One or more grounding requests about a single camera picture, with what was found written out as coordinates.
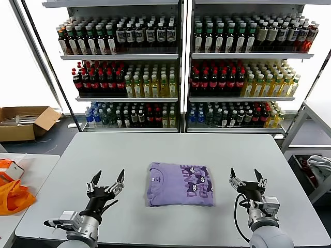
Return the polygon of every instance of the metal shelf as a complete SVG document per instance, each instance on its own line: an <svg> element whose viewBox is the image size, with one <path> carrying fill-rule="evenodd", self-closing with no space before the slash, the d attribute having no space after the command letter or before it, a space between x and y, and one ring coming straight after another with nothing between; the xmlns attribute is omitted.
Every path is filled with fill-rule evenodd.
<svg viewBox="0 0 331 248"><path fill-rule="evenodd" d="M177 102L178 98L109 98L77 97L78 102Z"/></svg>
<svg viewBox="0 0 331 248"><path fill-rule="evenodd" d="M294 97L190 97L190 102L269 102L293 101Z"/></svg>
<svg viewBox="0 0 331 248"><path fill-rule="evenodd" d="M311 58L309 53L192 53L193 59L218 59L218 58Z"/></svg>
<svg viewBox="0 0 331 248"><path fill-rule="evenodd" d="M283 128L188 128L188 133L267 133L285 134Z"/></svg>
<svg viewBox="0 0 331 248"><path fill-rule="evenodd" d="M63 60L149 60L178 59L178 54L62 55Z"/></svg>
<svg viewBox="0 0 331 248"><path fill-rule="evenodd" d="M116 132L116 133L178 133L177 128L90 128L84 132Z"/></svg>
<svg viewBox="0 0 331 248"><path fill-rule="evenodd" d="M130 6L130 5L175 5L178 0L66 0L47 1L42 3L46 8L74 8L74 7L100 7L100 6Z"/></svg>

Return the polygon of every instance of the gray table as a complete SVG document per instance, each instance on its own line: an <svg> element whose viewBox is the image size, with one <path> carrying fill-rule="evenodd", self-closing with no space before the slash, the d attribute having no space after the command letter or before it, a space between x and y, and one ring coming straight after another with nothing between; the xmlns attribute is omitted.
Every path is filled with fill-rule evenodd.
<svg viewBox="0 0 331 248"><path fill-rule="evenodd" d="M214 207L146 207L150 162L206 165L213 178ZM233 221L235 190L230 168L239 178L256 180L254 168L268 179L265 195L281 203L280 227L296 246L329 245L330 237L273 138L267 134L78 133L29 208L16 235L65 240L62 230L43 226L64 210L81 211L85 184L102 169L100 185L111 184L126 169L119 202L103 215L99 243L165 246L248 246ZM238 222L251 237L248 215Z"/></svg>

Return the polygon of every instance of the white table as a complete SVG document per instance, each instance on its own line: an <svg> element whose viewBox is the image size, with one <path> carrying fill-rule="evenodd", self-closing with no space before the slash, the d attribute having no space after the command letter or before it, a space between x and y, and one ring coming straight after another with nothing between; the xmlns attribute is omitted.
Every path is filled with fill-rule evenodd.
<svg viewBox="0 0 331 248"><path fill-rule="evenodd" d="M213 178L214 207L146 206L147 168L152 161L206 165ZM248 246L233 220L237 192L230 168L254 180L254 168L268 179L265 195L281 203L279 224L296 246L329 245L330 237L274 139L267 134L78 133L16 229L16 235L65 240L62 230L43 225L64 210L81 211L88 202L86 182L100 169L99 184L110 185L122 168L125 188L102 216L99 243L164 246ZM238 222L251 237L248 214Z"/></svg>
<svg viewBox="0 0 331 248"><path fill-rule="evenodd" d="M317 124L319 124L323 131L331 137L331 115L328 107L331 100L305 100L303 106L305 107L298 115L295 123L290 128L287 137L285 138L281 150L286 152L288 150L331 150L330 145L291 145L291 142L297 135L299 129L309 116ZM331 189L331 177L328 177L321 185L319 185L308 197L312 203L315 203L321 196Z"/></svg>
<svg viewBox="0 0 331 248"><path fill-rule="evenodd" d="M0 153L1 159L12 159L19 161L18 165L25 172L21 177L21 185L29 187L29 192L36 195L50 172L58 162L59 155L36 155L18 153ZM14 231L27 209L14 215L0 216L0 247L11 247L14 238Z"/></svg>

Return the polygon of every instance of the shelf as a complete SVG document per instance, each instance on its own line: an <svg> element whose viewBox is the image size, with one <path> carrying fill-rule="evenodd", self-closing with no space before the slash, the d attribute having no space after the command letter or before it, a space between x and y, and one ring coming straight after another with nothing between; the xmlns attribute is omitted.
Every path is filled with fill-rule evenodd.
<svg viewBox="0 0 331 248"><path fill-rule="evenodd" d="M84 132L116 132L116 133L178 133L177 128L90 128Z"/></svg>
<svg viewBox="0 0 331 248"><path fill-rule="evenodd" d="M309 53L192 53L193 59L218 59L218 58L311 58Z"/></svg>
<svg viewBox="0 0 331 248"><path fill-rule="evenodd" d="M330 5L330 0L195 0L196 4L295 4L295 5L304 5L304 4L324 4Z"/></svg>
<svg viewBox="0 0 331 248"><path fill-rule="evenodd" d="M174 60L178 54L62 55L63 60Z"/></svg>
<svg viewBox="0 0 331 248"><path fill-rule="evenodd" d="M190 97L190 102L276 102L294 99L294 97Z"/></svg>
<svg viewBox="0 0 331 248"><path fill-rule="evenodd" d="M66 0L42 3L46 8L130 6L130 5L175 5L178 0Z"/></svg>
<svg viewBox="0 0 331 248"><path fill-rule="evenodd" d="M188 128L188 133L267 133L285 134L283 128Z"/></svg>
<svg viewBox="0 0 331 248"><path fill-rule="evenodd" d="M77 97L78 102L177 102L178 98L108 98Z"/></svg>

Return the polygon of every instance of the black cable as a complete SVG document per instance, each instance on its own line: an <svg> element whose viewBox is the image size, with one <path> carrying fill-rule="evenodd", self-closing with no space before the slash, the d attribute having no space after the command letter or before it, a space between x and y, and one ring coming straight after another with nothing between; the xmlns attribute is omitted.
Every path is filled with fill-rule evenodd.
<svg viewBox="0 0 331 248"><path fill-rule="evenodd" d="M237 221L237 205L238 205L238 200L240 197L243 197L245 200L245 196L243 194L239 194L236 198L236 202L234 204L234 224L236 225L236 228L239 232L239 234L242 236L243 239L245 239L248 243L249 243L249 239L245 237L245 235L242 233L242 231L240 230L239 226L238 226L238 221Z"/></svg>

